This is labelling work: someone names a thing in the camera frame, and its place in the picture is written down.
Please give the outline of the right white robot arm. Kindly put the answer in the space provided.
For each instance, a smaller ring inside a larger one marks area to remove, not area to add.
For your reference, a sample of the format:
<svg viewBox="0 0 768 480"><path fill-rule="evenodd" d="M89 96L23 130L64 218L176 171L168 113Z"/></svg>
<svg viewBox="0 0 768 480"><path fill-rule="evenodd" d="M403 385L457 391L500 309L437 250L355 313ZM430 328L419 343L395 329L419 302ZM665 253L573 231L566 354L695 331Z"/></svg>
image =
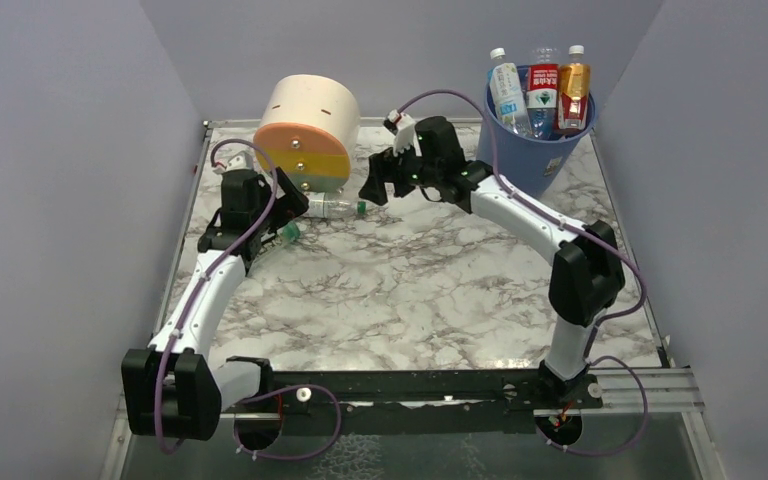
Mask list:
<svg viewBox="0 0 768 480"><path fill-rule="evenodd" d="M435 189L441 202L502 227L546 260L557 322L538 375L547 394L572 397L584 385L596 323L625 286L612 227L560 214L510 185L492 165L467 159L454 125L443 116L415 121L392 112L383 125L393 143L369 157L360 198L383 206L390 195Z"/></svg>

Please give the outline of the green label tea bottle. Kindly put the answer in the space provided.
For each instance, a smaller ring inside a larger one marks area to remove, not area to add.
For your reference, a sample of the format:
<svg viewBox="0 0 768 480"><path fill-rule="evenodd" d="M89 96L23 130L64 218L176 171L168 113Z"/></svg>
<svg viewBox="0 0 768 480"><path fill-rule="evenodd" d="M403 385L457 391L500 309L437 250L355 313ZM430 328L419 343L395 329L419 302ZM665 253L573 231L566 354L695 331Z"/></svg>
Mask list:
<svg viewBox="0 0 768 480"><path fill-rule="evenodd" d="M272 239L272 244L276 246L287 246L295 243L301 237L301 231L298 225L290 221L280 228Z"/></svg>

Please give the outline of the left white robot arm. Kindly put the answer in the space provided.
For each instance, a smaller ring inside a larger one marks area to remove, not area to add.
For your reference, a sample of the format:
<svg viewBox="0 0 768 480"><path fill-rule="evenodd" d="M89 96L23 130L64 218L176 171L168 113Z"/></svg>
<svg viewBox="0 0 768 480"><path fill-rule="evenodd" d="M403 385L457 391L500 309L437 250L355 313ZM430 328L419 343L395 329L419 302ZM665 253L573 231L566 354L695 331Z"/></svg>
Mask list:
<svg viewBox="0 0 768 480"><path fill-rule="evenodd" d="M251 169L230 170L221 205L198 239L196 265L160 331L121 363L132 434L210 439L221 413L259 394L269 375L263 359L233 359L212 368L209 350L231 297L262 252L263 243L308 209L308 199L281 169L275 186Z"/></svg>

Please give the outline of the red label clear bottle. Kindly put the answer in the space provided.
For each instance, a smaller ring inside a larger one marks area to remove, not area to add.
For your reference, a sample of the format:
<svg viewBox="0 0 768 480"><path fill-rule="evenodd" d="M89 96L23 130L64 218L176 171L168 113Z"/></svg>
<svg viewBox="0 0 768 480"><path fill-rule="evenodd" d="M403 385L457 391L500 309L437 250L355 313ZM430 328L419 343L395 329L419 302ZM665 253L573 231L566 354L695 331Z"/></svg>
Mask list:
<svg viewBox="0 0 768 480"><path fill-rule="evenodd" d="M549 140L553 134L557 111L558 63L554 48L537 48L525 80L525 101L530 122L530 135Z"/></svg>

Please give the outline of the white blue label tea bottle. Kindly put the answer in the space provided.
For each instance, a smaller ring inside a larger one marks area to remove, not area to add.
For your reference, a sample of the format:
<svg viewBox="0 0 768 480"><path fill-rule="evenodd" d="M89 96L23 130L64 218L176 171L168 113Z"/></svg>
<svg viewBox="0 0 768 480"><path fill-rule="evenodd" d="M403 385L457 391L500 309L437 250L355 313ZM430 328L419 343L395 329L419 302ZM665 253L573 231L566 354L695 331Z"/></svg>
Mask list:
<svg viewBox="0 0 768 480"><path fill-rule="evenodd" d="M489 88L496 118L509 131L527 136L530 121L517 66L501 47L494 48L490 58L494 66L489 73Z"/></svg>

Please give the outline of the red yellow label juice bottle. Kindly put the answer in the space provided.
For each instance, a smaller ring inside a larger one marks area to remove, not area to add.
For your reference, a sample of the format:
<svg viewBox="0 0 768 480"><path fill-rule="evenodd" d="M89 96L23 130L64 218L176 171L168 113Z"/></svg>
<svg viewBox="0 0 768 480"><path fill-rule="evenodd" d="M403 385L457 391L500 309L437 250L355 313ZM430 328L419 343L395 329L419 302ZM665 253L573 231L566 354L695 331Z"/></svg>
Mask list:
<svg viewBox="0 0 768 480"><path fill-rule="evenodd" d="M586 127L590 94L591 66L584 61L583 45L568 49L568 61L559 66L556 129L577 133Z"/></svg>

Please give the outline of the green cap clear bottle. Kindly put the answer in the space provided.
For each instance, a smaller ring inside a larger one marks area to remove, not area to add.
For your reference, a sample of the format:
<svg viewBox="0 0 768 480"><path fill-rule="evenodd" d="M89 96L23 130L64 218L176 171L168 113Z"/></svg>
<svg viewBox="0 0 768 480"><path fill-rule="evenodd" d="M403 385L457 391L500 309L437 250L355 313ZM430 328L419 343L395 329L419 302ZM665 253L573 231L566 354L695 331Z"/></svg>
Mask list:
<svg viewBox="0 0 768 480"><path fill-rule="evenodd" d="M329 192L308 192L308 209L304 217L315 219L345 219L362 217L367 212L367 202L346 199L341 194Z"/></svg>

